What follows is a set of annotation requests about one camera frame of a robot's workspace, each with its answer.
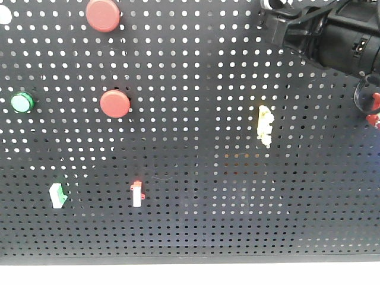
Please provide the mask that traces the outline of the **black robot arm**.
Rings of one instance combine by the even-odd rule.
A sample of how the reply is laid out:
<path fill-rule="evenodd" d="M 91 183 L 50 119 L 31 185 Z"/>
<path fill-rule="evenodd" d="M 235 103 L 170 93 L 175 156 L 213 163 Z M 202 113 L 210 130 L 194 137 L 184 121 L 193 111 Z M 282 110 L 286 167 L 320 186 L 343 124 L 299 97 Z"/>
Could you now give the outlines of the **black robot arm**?
<path fill-rule="evenodd" d="M 288 49 L 317 68 L 359 79 L 356 107 L 379 112 L 365 88 L 379 87 L 379 1 L 332 1 L 295 8 L 287 1 L 259 1 L 258 26 L 268 43 Z"/>

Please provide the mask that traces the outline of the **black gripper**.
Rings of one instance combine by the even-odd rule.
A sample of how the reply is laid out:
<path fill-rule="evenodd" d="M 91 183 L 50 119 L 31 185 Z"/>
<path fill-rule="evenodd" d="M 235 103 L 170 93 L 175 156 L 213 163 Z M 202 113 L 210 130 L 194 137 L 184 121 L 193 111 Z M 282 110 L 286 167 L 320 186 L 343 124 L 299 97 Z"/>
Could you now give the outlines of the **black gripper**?
<path fill-rule="evenodd" d="M 295 8 L 287 1 L 260 1 L 259 26 L 265 41 L 295 53 L 315 53 L 330 8 Z"/>

